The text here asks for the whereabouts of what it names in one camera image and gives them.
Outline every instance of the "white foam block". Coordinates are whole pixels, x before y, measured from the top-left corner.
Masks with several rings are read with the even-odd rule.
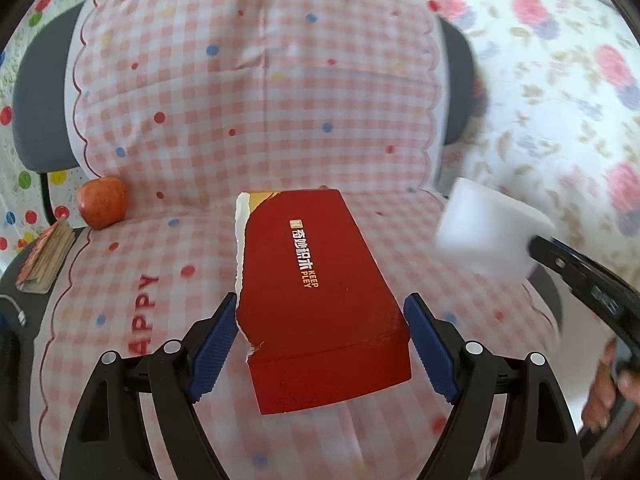
[[[533,272],[534,236],[551,239],[553,222],[537,209],[466,178],[454,184],[440,218],[436,248],[444,258],[483,276],[523,282]]]

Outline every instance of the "white screw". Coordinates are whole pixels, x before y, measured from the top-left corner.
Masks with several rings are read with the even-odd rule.
[[[476,343],[475,341],[470,341],[465,345],[466,351],[473,355],[480,355],[482,353],[482,345],[480,343]]]
[[[182,348],[180,341],[176,341],[174,339],[173,341],[167,341],[166,343],[164,343],[162,350],[164,350],[165,354],[175,354],[176,352],[180,351],[180,348]]]
[[[102,357],[100,358],[100,361],[102,361],[102,363],[106,365],[110,365],[115,360],[116,360],[116,352],[111,352],[111,351],[105,352],[104,354],[102,354]]]
[[[546,363],[546,359],[542,354],[536,352],[531,354],[531,362],[535,365],[542,366]]]

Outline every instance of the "red lettering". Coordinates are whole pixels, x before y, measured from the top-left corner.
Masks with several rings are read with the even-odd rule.
[[[142,276],[140,276],[140,283],[138,284],[138,290],[142,290],[143,288],[145,288],[149,283],[155,283],[159,280],[160,278],[152,278],[151,276],[147,276],[146,274],[143,274]]]
[[[146,346],[151,343],[151,339],[143,339],[142,341],[132,341],[129,343],[129,351],[135,355],[146,355]]]
[[[140,332],[141,330],[151,330],[153,327],[146,324],[144,316],[134,316],[131,320],[131,331]]]
[[[136,310],[139,308],[153,308],[155,306],[156,302],[149,301],[149,295],[145,294],[144,292],[142,294],[139,294],[136,298]]]

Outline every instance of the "finger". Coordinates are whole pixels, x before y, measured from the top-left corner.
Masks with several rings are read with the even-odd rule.
[[[599,399],[591,397],[582,410],[582,421],[592,433],[597,433],[609,424],[609,409]]]
[[[615,356],[616,356],[616,340],[612,339],[604,347],[604,353],[602,354],[602,358],[600,360],[604,364],[610,365],[613,362],[613,359]]]
[[[640,406],[640,375],[624,371],[618,379],[618,388],[628,400]]]
[[[598,364],[590,395],[596,396],[608,409],[611,409],[613,403],[616,402],[616,386],[611,378],[610,367],[604,362]]]

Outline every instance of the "yellow dot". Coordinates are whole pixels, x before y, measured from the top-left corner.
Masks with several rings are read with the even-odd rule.
[[[55,186],[64,184],[65,180],[66,180],[66,171],[54,171],[53,173],[49,173],[49,181]]]

